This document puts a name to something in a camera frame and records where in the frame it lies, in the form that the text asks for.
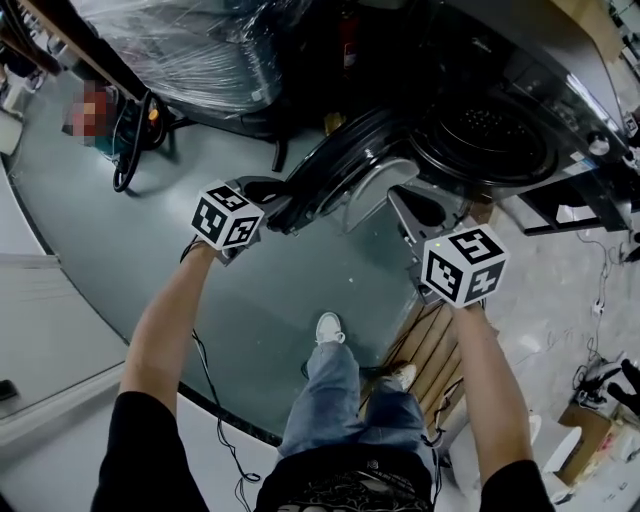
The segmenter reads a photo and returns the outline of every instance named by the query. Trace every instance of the plastic wrap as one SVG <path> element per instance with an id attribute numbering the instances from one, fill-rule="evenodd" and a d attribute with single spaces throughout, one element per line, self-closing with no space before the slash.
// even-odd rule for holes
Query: plastic wrap
<path id="1" fill-rule="evenodd" d="M 286 0 L 278 11 L 290 10 L 299 19 L 310 1 Z M 234 116 L 269 106 L 281 92 L 274 34 L 266 22 L 275 3 L 73 2 L 138 77 L 178 108 L 187 104 L 203 114 Z"/>

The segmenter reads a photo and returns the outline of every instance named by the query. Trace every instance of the jeans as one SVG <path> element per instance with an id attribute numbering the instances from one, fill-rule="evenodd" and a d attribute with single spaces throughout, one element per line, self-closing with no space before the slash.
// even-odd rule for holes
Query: jeans
<path id="1" fill-rule="evenodd" d="M 393 377 L 378 381 L 364 421 L 358 418 L 360 377 L 351 350 L 337 342 L 316 347 L 307 362 L 309 382 L 287 421 L 280 458 L 321 446 L 385 445 L 418 455 L 433 470 L 431 449 L 422 441 L 424 417 L 416 398 Z"/>

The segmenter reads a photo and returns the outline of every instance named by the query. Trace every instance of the gray floor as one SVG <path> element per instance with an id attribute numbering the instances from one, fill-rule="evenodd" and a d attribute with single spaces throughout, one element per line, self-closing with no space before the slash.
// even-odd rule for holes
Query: gray floor
<path id="1" fill-rule="evenodd" d="M 113 164 L 60 132 L 79 84 L 49 79 L 31 102 L 11 174 L 44 239 L 94 308 L 129 338 L 143 308 L 176 268 L 191 238 L 198 189 L 214 179 L 269 175 L 274 148 L 204 126 L 175 134 L 143 154 L 132 193 L 116 194 Z M 321 139 L 290 144 L 285 175 Z M 313 347 L 317 317 L 338 312 L 361 364 L 386 352 L 413 300 L 410 253 L 391 212 L 348 236 L 331 218 L 298 237 L 266 233 L 229 268 L 214 264 L 197 328 L 222 405 L 281 434 L 304 385 L 300 366 Z M 207 394 L 195 352 L 184 381 Z"/>

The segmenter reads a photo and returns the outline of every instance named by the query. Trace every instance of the foot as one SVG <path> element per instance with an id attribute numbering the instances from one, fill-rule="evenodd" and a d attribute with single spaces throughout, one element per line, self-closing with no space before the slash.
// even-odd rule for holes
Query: foot
<path id="1" fill-rule="evenodd" d="M 403 391 L 407 391 L 413 381 L 416 380 L 416 373 L 418 373 L 418 368 L 413 363 L 406 363 L 404 366 L 398 368 L 395 372 L 393 372 L 393 377 L 398 379 L 400 382 L 400 386 L 402 386 Z"/>
<path id="2" fill-rule="evenodd" d="M 316 343 L 318 345 L 330 341 L 344 343 L 345 338 L 338 315 L 327 312 L 320 317 L 316 327 Z"/>

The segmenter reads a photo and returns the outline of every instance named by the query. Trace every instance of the floor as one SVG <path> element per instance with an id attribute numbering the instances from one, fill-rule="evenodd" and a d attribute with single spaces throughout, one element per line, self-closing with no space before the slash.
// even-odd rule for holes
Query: floor
<path id="1" fill-rule="evenodd" d="M 601 287 L 602 247 L 583 243 L 575 232 L 525 237 L 519 224 L 542 222 L 518 199 L 502 206 L 492 224 L 511 251 L 511 261 L 499 292 L 487 301 L 487 315 L 500 332 L 529 408 L 558 418 L 572 396 L 577 367 L 587 361 L 589 338 L 596 333 L 603 357 L 612 360 L 626 351 L 630 359 L 640 360 L 640 289 L 634 286 L 640 282 L 640 265 L 609 264 Z M 581 212 L 563 214 L 564 220 L 582 218 Z M 627 233 L 597 229 L 579 234 L 603 244 L 616 262 L 614 253 L 628 249 Z M 606 304 L 598 321 L 592 310 L 599 295 Z"/>
<path id="2" fill-rule="evenodd" d="M 47 80 L 29 105 L 9 172 L 70 279 L 130 338 L 192 236 L 199 188 L 218 178 L 272 174 L 274 148 L 204 126 L 183 128 L 174 151 L 168 141 L 143 154 L 131 193 L 116 194 L 113 164 L 60 131 L 80 87 L 70 75 Z M 304 133 L 291 141 L 284 176 L 321 138 Z M 214 265 L 197 328 L 223 407 L 281 435 L 305 383 L 300 366 L 319 315 L 338 312 L 358 360 L 374 365 L 403 325 L 414 292 L 405 271 L 410 251 L 388 211 L 346 236 L 327 218 L 298 237 L 263 238 L 230 267 Z M 208 393 L 195 351 L 184 381 Z"/>

